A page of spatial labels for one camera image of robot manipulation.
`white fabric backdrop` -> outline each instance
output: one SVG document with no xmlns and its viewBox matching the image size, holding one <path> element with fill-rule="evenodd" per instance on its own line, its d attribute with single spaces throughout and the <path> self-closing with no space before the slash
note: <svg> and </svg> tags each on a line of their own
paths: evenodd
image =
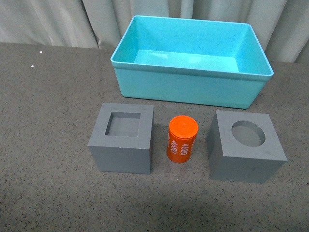
<svg viewBox="0 0 309 232">
<path fill-rule="evenodd" d="M 246 22 L 269 60 L 309 62 L 309 0 L 1 0 L 0 42 L 115 48 L 134 15 Z"/>
</svg>

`plastic bin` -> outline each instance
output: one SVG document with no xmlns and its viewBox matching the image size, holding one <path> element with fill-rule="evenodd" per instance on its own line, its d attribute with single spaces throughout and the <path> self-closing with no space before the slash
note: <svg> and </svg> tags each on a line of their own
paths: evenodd
<svg viewBox="0 0 309 232">
<path fill-rule="evenodd" d="M 135 16 L 111 62 L 124 97 L 242 109 L 273 75 L 244 23 Z"/>
</svg>

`gray foam block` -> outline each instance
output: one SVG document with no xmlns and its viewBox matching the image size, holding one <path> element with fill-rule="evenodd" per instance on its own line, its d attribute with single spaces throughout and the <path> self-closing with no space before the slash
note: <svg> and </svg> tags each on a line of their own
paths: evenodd
<svg viewBox="0 0 309 232">
<path fill-rule="evenodd" d="M 207 147 L 216 180 L 264 183 L 287 162 L 268 114 L 217 110 Z"/>
<path fill-rule="evenodd" d="M 100 171 L 150 174 L 152 105 L 103 103 L 88 147 Z"/>
</svg>

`orange container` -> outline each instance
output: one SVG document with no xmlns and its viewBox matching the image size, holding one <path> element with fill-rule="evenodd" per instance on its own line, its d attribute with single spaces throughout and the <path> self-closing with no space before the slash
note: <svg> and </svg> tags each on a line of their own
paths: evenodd
<svg viewBox="0 0 309 232">
<path fill-rule="evenodd" d="M 169 123 L 168 158 L 175 163 L 188 161 L 197 132 L 198 124 L 193 118 L 185 115 L 174 117 Z"/>
</svg>

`circular hole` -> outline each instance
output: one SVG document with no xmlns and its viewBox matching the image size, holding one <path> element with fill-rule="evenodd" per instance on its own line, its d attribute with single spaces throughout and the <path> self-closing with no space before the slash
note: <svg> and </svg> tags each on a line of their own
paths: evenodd
<svg viewBox="0 0 309 232">
<path fill-rule="evenodd" d="M 265 142 L 263 130 L 249 121 L 238 121 L 234 123 L 232 134 L 238 142 L 246 146 L 260 146 Z"/>
</svg>

